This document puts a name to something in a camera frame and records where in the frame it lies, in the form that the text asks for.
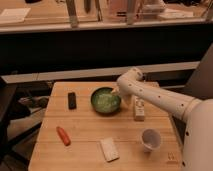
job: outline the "chair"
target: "chair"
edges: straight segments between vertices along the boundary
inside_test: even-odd
[[[182,93],[202,100],[213,98],[213,44],[192,73]],[[186,125],[177,119],[174,120],[180,137],[184,141]]]
[[[24,130],[18,135],[13,136],[11,139],[8,138],[8,127],[10,127],[11,116],[14,112],[13,105],[17,104],[17,99],[15,98],[16,89],[16,84],[7,85],[0,78],[0,164],[6,155],[10,155],[23,164],[28,165],[29,160],[15,152],[13,147],[34,131],[39,129],[41,126],[41,121],[32,124],[30,128]]]

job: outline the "floor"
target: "floor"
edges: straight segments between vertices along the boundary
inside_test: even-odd
[[[12,138],[19,132],[22,132],[23,130],[27,129],[29,125],[38,123],[42,120],[45,113],[45,109],[36,108],[31,109],[31,111],[33,114],[30,117],[14,120],[11,122],[10,126],[8,127],[9,138]],[[23,155],[27,159],[30,159],[37,135],[38,131],[28,136],[25,140],[21,141],[14,147],[14,151]],[[0,165],[0,171],[27,171],[27,166],[11,158],[10,156],[6,156],[4,158],[4,162]]]

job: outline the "black remote control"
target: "black remote control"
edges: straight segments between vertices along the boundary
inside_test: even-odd
[[[68,93],[68,107],[69,109],[75,109],[76,106],[76,95],[74,92]]]
[[[39,1],[41,1],[41,0],[25,0],[25,2],[27,4],[36,3],[36,2],[39,2]]]

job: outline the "remote control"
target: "remote control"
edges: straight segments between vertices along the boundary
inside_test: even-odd
[[[118,151],[112,138],[106,138],[100,141],[101,147],[107,162],[118,159]]]
[[[135,121],[144,121],[144,101],[143,99],[134,96],[134,120]]]
[[[69,109],[75,109],[76,106],[76,95],[74,92],[68,93],[68,107]]]

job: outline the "green food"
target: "green food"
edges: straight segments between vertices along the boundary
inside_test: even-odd
[[[121,98],[111,94],[112,88],[103,87],[97,89],[91,96],[94,109],[103,114],[113,113],[119,109]]]

